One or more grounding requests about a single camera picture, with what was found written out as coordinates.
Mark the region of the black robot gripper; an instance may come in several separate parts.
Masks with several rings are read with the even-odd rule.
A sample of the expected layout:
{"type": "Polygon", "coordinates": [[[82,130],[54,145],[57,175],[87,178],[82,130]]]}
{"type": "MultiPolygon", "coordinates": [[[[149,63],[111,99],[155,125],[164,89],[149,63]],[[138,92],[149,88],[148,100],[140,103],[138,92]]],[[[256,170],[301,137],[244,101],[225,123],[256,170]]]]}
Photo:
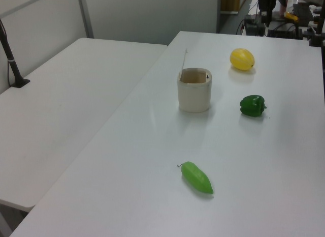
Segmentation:
{"type": "Polygon", "coordinates": [[[277,0],[258,0],[258,7],[261,12],[261,23],[270,24],[272,21],[272,13],[277,0]]]}

